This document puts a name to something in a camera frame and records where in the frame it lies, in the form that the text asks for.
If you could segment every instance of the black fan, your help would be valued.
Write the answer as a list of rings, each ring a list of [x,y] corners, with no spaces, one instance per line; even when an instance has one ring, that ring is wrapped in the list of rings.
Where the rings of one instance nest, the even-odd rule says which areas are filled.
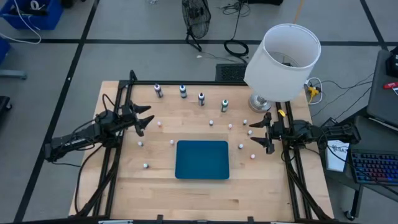
[[[209,30],[211,14],[207,0],[182,0],[182,15],[187,26],[185,41],[201,52],[196,39],[204,37]],[[190,36],[195,44],[188,40]]]

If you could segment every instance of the blue storage crate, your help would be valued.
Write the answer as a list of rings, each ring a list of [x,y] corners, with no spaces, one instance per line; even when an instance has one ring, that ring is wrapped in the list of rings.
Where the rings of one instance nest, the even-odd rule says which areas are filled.
[[[24,21],[35,29],[40,30],[54,30],[61,18],[63,7],[60,4],[60,0],[36,0],[39,5],[45,4],[47,16],[29,16],[23,15],[23,10],[30,7],[30,0],[16,0],[18,3],[19,10],[21,12]],[[15,29],[28,29],[28,27],[21,20],[19,15],[9,14],[9,11],[14,7],[14,0],[7,0],[2,9],[0,10],[0,16],[3,17],[11,26]]]
[[[0,64],[6,57],[9,49],[10,49],[10,44],[3,38],[0,38]]]

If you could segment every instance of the wooden table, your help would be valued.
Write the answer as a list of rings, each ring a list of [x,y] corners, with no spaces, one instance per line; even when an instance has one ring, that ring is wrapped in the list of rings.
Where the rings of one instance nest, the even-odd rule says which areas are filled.
[[[104,110],[101,95],[106,93],[115,99],[117,87],[118,82],[103,82],[95,113]],[[265,149],[247,135],[251,129],[252,136],[261,137],[265,129],[243,126],[244,119],[252,124],[264,116],[249,109],[248,99],[252,93],[249,87],[189,85],[186,99],[180,97],[176,85],[163,85],[162,90],[164,97],[158,98],[152,85],[133,86],[131,100],[138,105],[152,106],[139,117],[154,114],[155,118],[145,130],[144,137],[140,138],[134,128],[125,132],[111,218],[153,220],[163,214],[165,220],[246,221],[248,216],[253,216],[255,221],[294,220],[285,164],[280,158],[282,144],[274,141],[275,153],[267,155]],[[197,100],[200,92],[206,96],[202,107]],[[223,99],[229,100],[226,113],[220,111]],[[304,91],[291,104],[294,119],[311,121]],[[275,105],[271,112],[276,121]],[[233,125],[232,129],[228,129],[228,124]],[[183,139],[228,141],[229,179],[176,179],[176,148],[170,145],[171,139],[175,142]],[[144,147],[138,146],[138,141],[142,141]],[[244,149],[239,150],[239,144],[243,144]],[[308,147],[317,150],[315,143]],[[83,169],[79,208],[97,188],[103,155],[104,150],[99,151]],[[307,189],[326,214],[333,217],[319,156],[306,150],[302,150],[301,155]],[[144,169],[144,163],[150,168]],[[296,191],[302,204],[301,194]],[[75,213],[73,206],[70,213]],[[303,209],[300,214],[305,217]]]

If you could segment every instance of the silver lamp base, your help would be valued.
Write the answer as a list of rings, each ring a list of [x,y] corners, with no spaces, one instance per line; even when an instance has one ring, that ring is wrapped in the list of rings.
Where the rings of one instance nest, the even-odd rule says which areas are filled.
[[[259,95],[252,94],[249,98],[249,107],[256,113],[266,113],[271,108],[271,104],[271,101],[267,101]]]

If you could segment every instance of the concrete floor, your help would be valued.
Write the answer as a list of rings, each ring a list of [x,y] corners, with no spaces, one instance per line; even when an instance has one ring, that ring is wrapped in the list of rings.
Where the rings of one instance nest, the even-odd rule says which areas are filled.
[[[159,0],[151,5],[147,0],[101,0],[87,39],[182,40],[185,25],[180,2]],[[232,37],[236,16],[223,15],[217,8],[229,2],[234,1],[209,1],[212,20],[203,39]],[[398,2],[366,2],[382,38],[391,45],[389,48],[398,45]],[[14,104],[0,128],[0,223],[14,219],[93,3],[94,0],[77,1],[75,7],[65,10],[55,30],[40,31],[44,39],[70,39],[75,44],[12,44],[8,57],[0,66],[1,69],[24,70],[29,76],[27,80],[0,79],[0,95],[10,96]],[[252,5],[250,16],[239,20],[236,39],[261,40],[270,27],[292,22],[298,5],[299,1],[289,0],[280,7]],[[377,46],[378,39],[360,0],[306,0],[297,23],[313,31],[324,45],[312,77],[350,86],[373,72],[377,51],[381,48]],[[14,30],[3,20],[0,20],[0,31],[15,38],[34,38],[31,32]],[[354,46],[347,41],[371,43]],[[222,44],[202,47],[205,52],[229,57]],[[249,56],[256,47],[249,46]],[[197,55],[199,53],[186,44],[85,44],[54,136],[67,134],[91,119],[101,82],[127,79],[130,69],[140,80],[214,80],[215,65],[226,62],[205,58],[206,55],[197,58]],[[338,116],[368,88],[361,86],[350,90],[316,115],[314,124],[320,125],[329,117]],[[310,107],[312,114],[343,91],[326,83],[324,92],[324,100]],[[368,95],[340,120],[365,106],[367,100]],[[74,152],[62,161],[79,164],[81,158],[81,153]],[[24,220],[66,217],[77,172],[75,167],[45,162]],[[353,191],[329,180],[328,188],[335,217],[347,221],[342,211],[351,207]],[[397,210],[398,203],[365,190],[356,222],[398,223],[394,213]]]

